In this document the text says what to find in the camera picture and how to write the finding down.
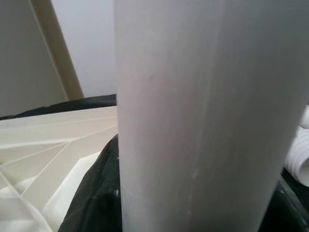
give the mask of white pole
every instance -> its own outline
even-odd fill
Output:
[[[115,0],[124,232],[257,231],[309,97],[304,0]]]

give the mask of white tube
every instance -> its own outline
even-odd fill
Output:
[[[309,97],[308,12],[115,0],[124,232],[257,231]]]

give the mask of white pipe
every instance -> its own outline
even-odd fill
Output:
[[[308,12],[115,1],[124,232],[257,231],[309,97]]]

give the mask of cardboard tube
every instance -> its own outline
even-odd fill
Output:
[[[115,1],[124,232],[258,230],[309,97],[308,11]]]

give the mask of white wall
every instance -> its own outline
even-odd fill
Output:
[[[27,0],[0,3],[0,116],[66,101]]]
[[[116,93],[113,0],[52,0],[85,97]]]

